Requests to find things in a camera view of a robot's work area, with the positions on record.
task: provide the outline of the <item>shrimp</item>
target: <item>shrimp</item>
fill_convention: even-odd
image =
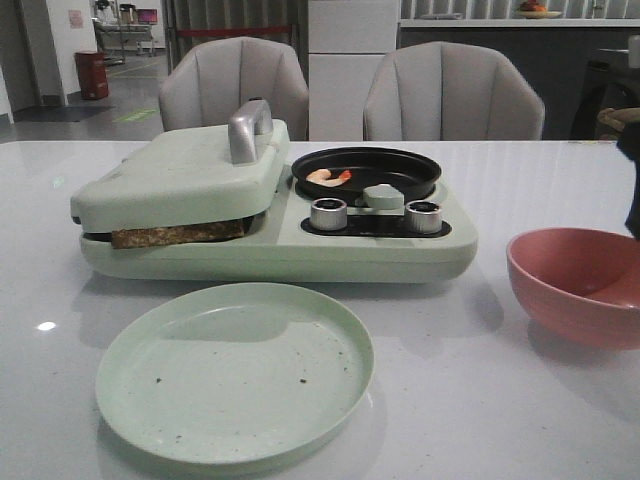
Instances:
[[[307,180],[325,187],[338,187],[351,178],[351,171],[345,170],[337,178],[331,178],[331,175],[328,168],[320,168],[307,175]]]

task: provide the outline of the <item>white cabinet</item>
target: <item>white cabinet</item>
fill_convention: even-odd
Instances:
[[[309,2],[310,140],[362,140],[364,102],[398,21],[398,0]]]

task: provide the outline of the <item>floor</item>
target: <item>floor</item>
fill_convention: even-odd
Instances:
[[[127,54],[107,67],[109,95],[70,106],[110,107],[80,121],[16,121],[0,129],[0,142],[14,140],[151,140],[162,133],[158,89],[167,77],[162,50],[155,56]]]

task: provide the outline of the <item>chair backrest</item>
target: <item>chair backrest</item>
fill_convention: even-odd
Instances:
[[[390,52],[364,108],[365,140],[537,140],[544,104],[502,53],[431,42]]]
[[[309,89],[289,45],[253,37],[194,47],[160,88],[165,131],[227,124],[254,97],[269,102],[273,118],[287,123],[292,140],[307,136]]]

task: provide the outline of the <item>pink bowl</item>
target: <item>pink bowl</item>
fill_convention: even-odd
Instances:
[[[584,345],[640,348],[640,242],[597,230],[534,230],[509,243],[507,263],[534,320]]]

